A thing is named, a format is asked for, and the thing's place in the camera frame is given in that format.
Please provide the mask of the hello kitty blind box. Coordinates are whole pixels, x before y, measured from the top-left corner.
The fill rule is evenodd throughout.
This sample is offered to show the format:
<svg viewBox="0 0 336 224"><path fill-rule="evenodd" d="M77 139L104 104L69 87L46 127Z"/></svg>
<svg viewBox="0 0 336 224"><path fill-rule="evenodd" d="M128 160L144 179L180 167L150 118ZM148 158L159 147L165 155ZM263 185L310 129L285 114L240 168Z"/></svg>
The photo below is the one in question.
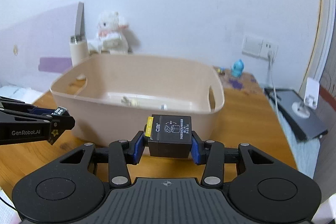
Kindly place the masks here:
<svg viewBox="0 0 336 224"><path fill-rule="evenodd" d="M48 142L53 145L59 139L59 137L64 133L65 129L62 128L62 117L69 116L69 112L64 107L57 107L50 115L51 129L49 133Z"/></svg>

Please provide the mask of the black small carton box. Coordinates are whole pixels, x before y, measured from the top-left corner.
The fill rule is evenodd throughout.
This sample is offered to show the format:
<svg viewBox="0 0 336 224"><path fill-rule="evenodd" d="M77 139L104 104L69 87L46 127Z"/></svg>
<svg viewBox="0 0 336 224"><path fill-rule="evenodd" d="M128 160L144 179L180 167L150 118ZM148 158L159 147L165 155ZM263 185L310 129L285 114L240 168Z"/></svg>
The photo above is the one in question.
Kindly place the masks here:
<svg viewBox="0 0 336 224"><path fill-rule="evenodd" d="M191 117L153 114L147 119L145 138L150 156L185 159L192 147Z"/></svg>

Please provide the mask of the beige bear hair clip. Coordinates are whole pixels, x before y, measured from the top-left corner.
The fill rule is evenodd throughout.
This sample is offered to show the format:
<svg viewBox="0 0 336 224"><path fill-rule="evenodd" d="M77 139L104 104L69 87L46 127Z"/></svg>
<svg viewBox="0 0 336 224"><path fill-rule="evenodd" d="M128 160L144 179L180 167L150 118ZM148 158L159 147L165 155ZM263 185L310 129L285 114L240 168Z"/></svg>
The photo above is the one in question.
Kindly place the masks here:
<svg viewBox="0 0 336 224"><path fill-rule="evenodd" d="M136 100L136 99L130 99L130 98L126 97L126 96L123 96L121 98L121 102L123 104L126 104L127 106L133 106L133 107L138 107L139 106L139 101L138 100Z"/></svg>

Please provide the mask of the white bed sheet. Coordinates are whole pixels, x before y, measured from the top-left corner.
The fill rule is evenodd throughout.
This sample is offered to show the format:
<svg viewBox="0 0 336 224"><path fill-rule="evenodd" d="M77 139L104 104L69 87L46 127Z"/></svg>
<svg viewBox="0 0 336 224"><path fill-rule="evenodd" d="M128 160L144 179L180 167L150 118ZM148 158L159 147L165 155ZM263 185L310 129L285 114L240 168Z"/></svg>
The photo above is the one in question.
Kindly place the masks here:
<svg viewBox="0 0 336 224"><path fill-rule="evenodd" d="M28 104L33 104L42 95L42 92L31 88L22 88L14 85L0 87L0 96L23 101Z"/></svg>

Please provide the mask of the beige plastic storage basket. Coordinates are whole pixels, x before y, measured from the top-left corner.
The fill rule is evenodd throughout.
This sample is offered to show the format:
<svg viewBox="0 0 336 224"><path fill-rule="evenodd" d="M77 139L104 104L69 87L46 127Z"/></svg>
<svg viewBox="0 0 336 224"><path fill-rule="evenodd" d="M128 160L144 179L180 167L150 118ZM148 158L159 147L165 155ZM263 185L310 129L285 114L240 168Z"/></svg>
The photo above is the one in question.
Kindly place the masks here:
<svg viewBox="0 0 336 224"><path fill-rule="evenodd" d="M192 129L208 139L225 101L213 67L149 55L93 55L59 77L50 91L74 117L73 135L101 146L131 139L153 114L190 116ZM139 106L123 104L123 96ZM167 110L161 110L164 104Z"/></svg>

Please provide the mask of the blue bird figurine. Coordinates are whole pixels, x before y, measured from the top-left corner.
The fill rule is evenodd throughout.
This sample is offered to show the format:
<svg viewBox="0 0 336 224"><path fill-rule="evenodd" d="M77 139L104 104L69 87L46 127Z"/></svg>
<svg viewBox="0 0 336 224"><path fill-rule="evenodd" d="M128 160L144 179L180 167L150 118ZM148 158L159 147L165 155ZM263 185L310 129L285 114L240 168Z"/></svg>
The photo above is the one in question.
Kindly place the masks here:
<svg viewBox="0 0 336 224"><path fill-rule="evenodd" d="M240 78L244 70L244 63L241 59L236 61L231 67L231 76L235 78Z"/></svg>

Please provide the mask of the cream thermos bottle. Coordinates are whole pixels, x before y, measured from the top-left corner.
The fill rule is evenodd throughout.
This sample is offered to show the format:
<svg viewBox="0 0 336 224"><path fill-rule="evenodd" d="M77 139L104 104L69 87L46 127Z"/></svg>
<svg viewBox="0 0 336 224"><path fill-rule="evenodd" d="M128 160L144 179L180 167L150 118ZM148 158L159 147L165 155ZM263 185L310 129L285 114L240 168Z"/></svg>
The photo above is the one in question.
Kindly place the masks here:
<svg viewBox="0 0 336 224"><path fill-rule="evenodd" d="M81 35L74 35L70 38L70 53L72 66L75 67L89 56L88 43Z"/></svg>

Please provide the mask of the white phone stand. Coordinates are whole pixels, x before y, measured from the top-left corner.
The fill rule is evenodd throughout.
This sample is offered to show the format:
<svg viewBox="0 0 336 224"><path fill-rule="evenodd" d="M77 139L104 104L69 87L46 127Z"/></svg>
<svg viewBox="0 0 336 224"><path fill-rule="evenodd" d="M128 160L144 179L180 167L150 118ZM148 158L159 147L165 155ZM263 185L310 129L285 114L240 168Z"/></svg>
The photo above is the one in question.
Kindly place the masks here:
<svg viewBox="0 0 336 224"><path fill-rule="evenodd" d="M315 110L318 105L319 82L311 77L307 78L303 100L293 102L291 108L294 114L300 118L310 117L310 111Z"/></svg>

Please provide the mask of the dark grey tablet device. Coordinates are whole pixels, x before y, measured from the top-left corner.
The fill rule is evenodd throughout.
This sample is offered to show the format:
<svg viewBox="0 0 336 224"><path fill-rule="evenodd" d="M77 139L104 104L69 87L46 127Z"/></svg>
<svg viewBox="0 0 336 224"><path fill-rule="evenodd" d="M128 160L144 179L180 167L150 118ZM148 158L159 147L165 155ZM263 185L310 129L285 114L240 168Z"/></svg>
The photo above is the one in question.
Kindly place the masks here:
<svg viewBox="0 0 336 224"><path fill-rule="evenodd" d="M318 105L319 84L306 87L304 98L293 89L265 88L266 95L277 103L277 109L290 125L297 140L321 138L328 129L315 113Z"/></svg>

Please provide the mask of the white plush bunny toy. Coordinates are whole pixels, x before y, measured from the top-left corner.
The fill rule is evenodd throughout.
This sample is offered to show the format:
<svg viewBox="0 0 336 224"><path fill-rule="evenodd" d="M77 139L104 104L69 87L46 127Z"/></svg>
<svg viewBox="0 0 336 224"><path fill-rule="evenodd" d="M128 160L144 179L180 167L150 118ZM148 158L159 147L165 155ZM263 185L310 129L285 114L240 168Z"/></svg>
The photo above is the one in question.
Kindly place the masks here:
<svg viewBox="0 0 336 224"><path fill-rule="evenodd" d="M88 52L128 54L129 45L123 33L129 24L116 11L103 11L98 16L96 37L88 40Z"/></svg>

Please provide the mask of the white wall switch socket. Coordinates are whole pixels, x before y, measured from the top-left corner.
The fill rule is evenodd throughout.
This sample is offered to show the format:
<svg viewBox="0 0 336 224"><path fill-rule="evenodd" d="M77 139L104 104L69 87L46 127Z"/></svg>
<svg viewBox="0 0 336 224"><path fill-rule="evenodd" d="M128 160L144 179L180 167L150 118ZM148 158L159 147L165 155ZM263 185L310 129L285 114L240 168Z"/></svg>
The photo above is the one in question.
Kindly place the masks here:
<svg viewBox="0 0 336 224"><path fill-rule="evenodd" d="M253 36L245 36L243 39L242 53L248 56L268 60L270 54L275 58L278 45L268 40Z"/></svg>

